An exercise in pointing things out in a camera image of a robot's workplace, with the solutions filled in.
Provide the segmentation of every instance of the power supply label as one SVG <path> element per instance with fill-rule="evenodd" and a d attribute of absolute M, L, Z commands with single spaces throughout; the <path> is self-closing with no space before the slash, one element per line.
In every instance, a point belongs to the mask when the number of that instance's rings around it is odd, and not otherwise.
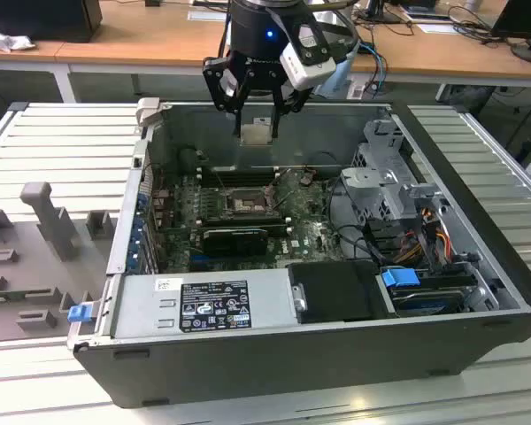
<path fill-rule="evenodd" d="M 251 328 L 247 281 L 183 283 L 181 318 L 183 332 Z"/>

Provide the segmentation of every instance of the blue release tab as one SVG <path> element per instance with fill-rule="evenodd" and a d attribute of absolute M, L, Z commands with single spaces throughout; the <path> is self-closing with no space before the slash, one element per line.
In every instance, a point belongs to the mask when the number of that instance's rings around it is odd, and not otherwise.
<path fill-rule="evenodd" d="M 69 309 L 69 314 L 67 314 L 67 320 L 69 323 L 75 321 L 92 321 L 92 305 L 74 305 Z"/>
<path fill-rule="evenodd" d="M 390 286 L 419 286 L 421 282 L 414 268 L 390 268 L 381 274 L 386 288 Z"/>

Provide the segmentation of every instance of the metal slatted platform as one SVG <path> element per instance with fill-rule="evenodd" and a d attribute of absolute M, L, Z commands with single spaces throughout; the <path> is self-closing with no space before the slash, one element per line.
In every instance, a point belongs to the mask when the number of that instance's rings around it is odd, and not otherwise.
<path fill-rule="evenodd" d="M 118 217 L 140 140 L 135 104 L 30 104 L 8 117 L 0 134 L 0 209 L 11 221 L 36 220 L 19 200 L 26 182 L 49 182 L 53 204 L 74 220 L 91 210 Z"/>
<path fill-rule="evenodd" d="M 531 178 L 470 114 L 448 106 L 412 112 L 531 269 Z M 420 158 L 413 161 L 431 182 Z"/>

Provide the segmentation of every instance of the wooden desk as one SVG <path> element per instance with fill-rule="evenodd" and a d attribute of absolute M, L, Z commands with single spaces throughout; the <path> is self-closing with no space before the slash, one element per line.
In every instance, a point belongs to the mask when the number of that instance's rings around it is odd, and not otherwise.
<path fill-rule="evenodd" d="M 504 0 L 486 0 L 482 9 L 499 12 L 503 5 Z M 101 7 L 103 24 L 90 43 L 39 42 L 37 50 L 0 52 L 0 69 L 52 72 L 64 101 L 75 102 L 70 73 L 200 75 L 203 58 L 217 53 L 223 23 L 187 20 L 187 4 L 146 8 L 142 2 L 102 1 Z M 415 36 L 406 37 L 384 26 L 375 29 L 378 51 L 389 64 L 388 81 L 531 87 L 531 64 L 507 46 L 425 34 L 417 26 L 413 31 Z M 364 29 L 360 34 L 370 39 Z M 358 57 L 351 78 L 363 84 L 373 70 L 372 57 Z"/>
<path fill-rule="evenodd" d="M 40 42 L 38 49 L 14 50 L 12 53 L 0 51 L 0 60 L 55 62 L 55 55 L 62 45 L 63 42 Z"/>
<path fill-rule="evenodd" d="M 101 5 L 103 23 L 92 41 L 66 42 L 57 61 L 201 67 L 204 58 L 217 54 L 224 23 L 187 20 L 187 4 Z"/>

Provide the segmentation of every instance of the computer monitor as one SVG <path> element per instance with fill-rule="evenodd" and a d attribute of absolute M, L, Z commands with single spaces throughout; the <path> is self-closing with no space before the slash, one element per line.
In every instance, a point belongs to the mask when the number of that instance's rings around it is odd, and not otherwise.
<path fill-rule="evenodd" d="M 376 24 L 401 24 L 402 20 L 394 13 L 385 11 L 388 0 L 368 0 L 363 11 L 358 12 L 358 17 Z"/>
<path fill-rule="evenodd" d="M 531 62 L 531 0 L 509 0 L 491 33 L 527 39 L 527 45 L 513 46 L 512 53 Z"/>

